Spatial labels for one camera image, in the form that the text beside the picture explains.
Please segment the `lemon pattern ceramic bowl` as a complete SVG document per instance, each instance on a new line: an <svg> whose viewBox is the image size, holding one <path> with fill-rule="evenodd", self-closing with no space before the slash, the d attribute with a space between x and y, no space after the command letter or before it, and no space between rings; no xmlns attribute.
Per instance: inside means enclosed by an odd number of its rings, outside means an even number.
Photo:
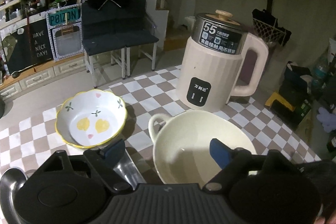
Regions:
<svg viewBox="0 0 336 224"><path fill-rule="evenodd" d="M123 99L111 91L92 89L68 98L56 114L55 131L76 148L93 148L117 137L127 119Z"/></svg>

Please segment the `cream two-handled ceramic bowl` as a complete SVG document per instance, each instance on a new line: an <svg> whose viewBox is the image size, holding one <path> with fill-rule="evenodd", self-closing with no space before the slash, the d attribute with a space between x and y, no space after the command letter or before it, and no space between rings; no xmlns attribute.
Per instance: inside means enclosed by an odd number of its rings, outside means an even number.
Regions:
<svg viewBox="0 0 336 224"><path fill-rule="evenodd" d="M233 123L207 111L189 110L171 117L153 115L148 124L153 162L164 184L204 186L221 169L210 155L210 141L256 153L248 136Z"/></svg>

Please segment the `large square steel tray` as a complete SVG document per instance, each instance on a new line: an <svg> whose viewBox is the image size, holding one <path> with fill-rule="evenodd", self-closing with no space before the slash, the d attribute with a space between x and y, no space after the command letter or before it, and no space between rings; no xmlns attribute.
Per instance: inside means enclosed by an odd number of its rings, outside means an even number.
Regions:
<svg viewBox="0 0 336 224"><path fill-rule="evenodd" d="M122 158L113 167L113 170L128 182L134 190L137 188L138 184L146 184L145 179L126 149Z"/></svg>

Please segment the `rounded steel bowl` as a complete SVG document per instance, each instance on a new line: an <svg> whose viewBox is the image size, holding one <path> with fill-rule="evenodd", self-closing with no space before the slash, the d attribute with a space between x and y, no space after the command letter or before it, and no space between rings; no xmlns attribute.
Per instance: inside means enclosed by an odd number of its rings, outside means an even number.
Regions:
<svg viewBox="0 0 336 224"><path fill-rule="evenodd" d="M27 181L27 175L18 167L11 167L1 177L1 209L3 215L13 215L14 196Z"/></svg>

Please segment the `yellow stool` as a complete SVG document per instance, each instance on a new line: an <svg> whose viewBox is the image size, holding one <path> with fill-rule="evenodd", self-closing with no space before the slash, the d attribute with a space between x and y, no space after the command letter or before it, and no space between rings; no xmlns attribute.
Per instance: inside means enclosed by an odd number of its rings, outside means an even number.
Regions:
<svg viewBox="0 0 336 224"><path fill-rule="evenodd" d="M294 111L295 107L292 106L284 97L282 97L278 92L273 92L271 96L266 100L264 105L266 107L271 107L274 102L280 103L282 106L286 107L290 111Z"/></svg>

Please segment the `cream electric kettle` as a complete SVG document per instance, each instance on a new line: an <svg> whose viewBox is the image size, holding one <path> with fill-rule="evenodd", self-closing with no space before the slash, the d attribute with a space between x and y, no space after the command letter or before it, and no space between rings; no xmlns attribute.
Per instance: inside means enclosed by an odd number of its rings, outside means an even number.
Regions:
<svg viewBox="0 0 336 224"><path fill-rule="evenodd" d="M257 58L248 85L237 84L248 51ZM217 10L196 16L187 40L177 96L194 110L219 111L231 97L255 93L268 58L262 39L232 20L232 14Z"/></svg>

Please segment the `black have a nice day sign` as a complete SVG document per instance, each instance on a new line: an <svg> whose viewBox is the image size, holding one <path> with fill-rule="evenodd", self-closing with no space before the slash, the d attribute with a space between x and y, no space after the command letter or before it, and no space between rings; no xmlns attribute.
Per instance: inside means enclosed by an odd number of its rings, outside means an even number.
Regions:
<svg viewBox="0 0 336 224"><path fill-rule="evenodd" d="M1 30L1 42L11 75L53 59L45 19L24 19L7 26Z"/></svg>

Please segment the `basket with net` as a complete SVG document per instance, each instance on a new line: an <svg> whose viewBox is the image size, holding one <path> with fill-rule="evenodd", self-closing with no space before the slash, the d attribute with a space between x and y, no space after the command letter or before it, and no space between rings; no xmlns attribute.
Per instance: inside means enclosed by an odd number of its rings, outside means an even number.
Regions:
<svg viewBox="0 0 336 224"><path fill-rule="evenodd" d="M278 43L284 47L290 39L291 31L280 27L278 19L266 10L254 9L252 11L252 22L256 33L265 43Z"/></svg>

